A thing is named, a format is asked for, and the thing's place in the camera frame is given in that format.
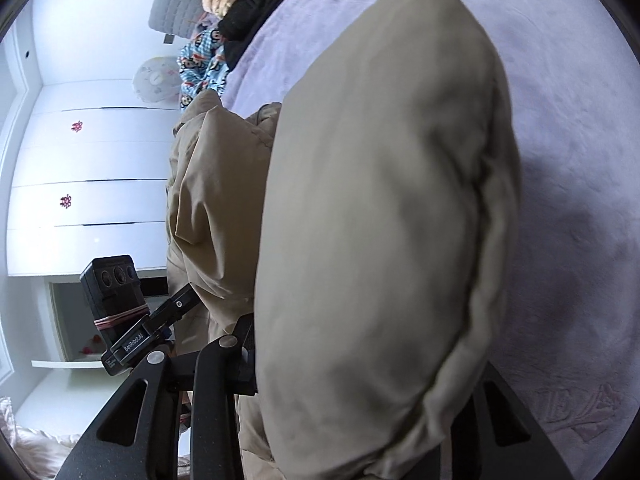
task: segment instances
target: black camera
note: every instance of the black camera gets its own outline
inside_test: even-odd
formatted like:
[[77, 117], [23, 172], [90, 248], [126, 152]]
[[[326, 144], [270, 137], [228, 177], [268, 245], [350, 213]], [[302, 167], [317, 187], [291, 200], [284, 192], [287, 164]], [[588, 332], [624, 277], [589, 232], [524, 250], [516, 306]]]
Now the black camera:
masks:
[[170, 326], [200, 303], [187, 284], [151, 313], [128, 254], [92, 260], [80, 282], [107, 345], [101, 361], [110, 375], [135, 367], [161, 344], [171, 346]]

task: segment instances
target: camera lens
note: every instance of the camera lens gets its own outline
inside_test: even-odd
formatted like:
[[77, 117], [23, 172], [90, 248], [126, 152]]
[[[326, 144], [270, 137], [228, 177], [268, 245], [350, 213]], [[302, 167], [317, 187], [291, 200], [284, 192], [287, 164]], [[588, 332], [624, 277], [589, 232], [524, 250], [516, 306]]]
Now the camera lens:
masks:
[[102, 274], [101, 274], [100, 277], [102, 278], [102, 282], [106, 286], [111, 286], [111, 276], [109, 275], [109, 273], [106, 270], [102, 271]]
[[113, 275], [115, 276], [116, 281], [121, 285], [127, 280], [127, 277], [124, 275], [124, 271], [120, 267], [113, 269]]

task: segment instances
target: white cabinet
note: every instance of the white cabinet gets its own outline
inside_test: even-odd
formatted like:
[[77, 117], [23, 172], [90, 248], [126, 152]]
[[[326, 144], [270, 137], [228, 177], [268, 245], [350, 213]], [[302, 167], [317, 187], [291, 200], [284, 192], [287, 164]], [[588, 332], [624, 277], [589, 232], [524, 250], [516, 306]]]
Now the white cabinet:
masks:
[[164, 222], [165, 202], [164, 180], [103, 180], [14, 187], [8, 229]]
[[22, 148], [80, 146], [94, 142], [173, 142], [174, 110], [93, 108], [31, 117]]
[[89, 108], [34, 114], [9, 205], [12, 276], [78, 275], [130, 254], [166, 267], [165, 183], [177, 110]]
[[166, 110], [178, 109], [177, 102], [143, 103], [132, 91], [131, 79], [102, 79], [43, 86], [33, 113], [141, 106]]
[[93, 142], [21, 148], [14, 187], [88, 180], [160, 180], [170, 142]]

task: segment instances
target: pillowcase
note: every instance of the pillowcase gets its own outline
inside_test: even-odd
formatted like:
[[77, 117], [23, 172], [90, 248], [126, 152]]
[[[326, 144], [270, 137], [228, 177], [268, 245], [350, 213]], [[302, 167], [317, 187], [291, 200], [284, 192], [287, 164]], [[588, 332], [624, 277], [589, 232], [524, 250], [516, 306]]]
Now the pillowcase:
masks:
[[30, 430], [15, 423], [9, 397], [0, 397], [0, 431], [28, 473], [38, 480], [52, 480], [80, 439], [80, 435], [52, 436], [40, 430]]
[[446, 436], [504, 313], [520, 165], [460, 0], [379, 0], [286, 96], [255, 289], [287, 480], [396, 480]]

